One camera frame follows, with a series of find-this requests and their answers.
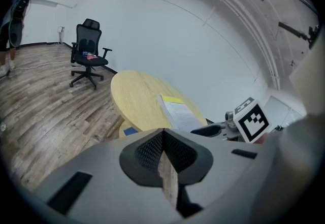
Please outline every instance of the chair backrest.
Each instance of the chair backrest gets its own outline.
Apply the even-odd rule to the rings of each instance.
[[[77,25],[77,51],[84,51],[98,55],[98,42],[102,35],[102,31],[94,29],[83,24]]]
[[[98,30],[100,29],[100,23],[91,19],[86,19],[82,25],[91,27],[93,29],[98,29]]]

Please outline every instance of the yellow sticky note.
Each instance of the yellow sticky note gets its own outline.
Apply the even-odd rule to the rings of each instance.
[[[179,98],[168,97],[168,96],[165,96],[163,94],[160,94],[160,95],[161,95],[161,98],[162,98],[163,101],[184,104],[184,102]]]

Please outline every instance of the baseboard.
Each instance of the baseboard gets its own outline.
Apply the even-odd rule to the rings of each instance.
[[[113,70],[113,69],[111,69],[111,68],[109,68],[109,67],[107,67],[107,66],[102,66],[102,68],[104,68],[105,70],[107,70],[107,71],[110,71],[111,73],[114,73],[114,74],[117,74],[117,71],[115,71],[115,70]]]
[[[36,45],[51,45],[51,44],[55,44],[56,42],[40,42],[40,43],[26,43],[26,44],[21,44],[19,45],[19,47],[17,47],[17,49],[20,49],[22,47],[28,47],[28,46],[36,46]]]
[[[72,49],[72,46],[70,46],[69,44],[63,42],[67,47],[69,47],[70,49]]]

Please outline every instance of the curved wall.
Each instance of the curved wall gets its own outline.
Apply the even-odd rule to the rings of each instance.
[[[242,22],[218,0],[81,0],[64,41],[75,26],[101,23],[100,49],[116,71],[160,77],[189,96],[203,114],[222,121],[247,97],[261,97],[270,80],[264,58]]]

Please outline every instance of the black panel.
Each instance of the black panel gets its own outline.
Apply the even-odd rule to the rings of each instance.
[[[215,137],[221,134],[221,129],[222,127],[218,124],[209,124],[199,129],[194,129],[191,133],[204,137]]]
[[[255,159],[255,157],[257,156],[257,153],[249,152],[241,149],[235,149],[232,151],[232,153],[243,157],[251,158],[251,159]]]
[[[65,215],[91,178],[92,175],[90,174],[77,172],[47,204]]]

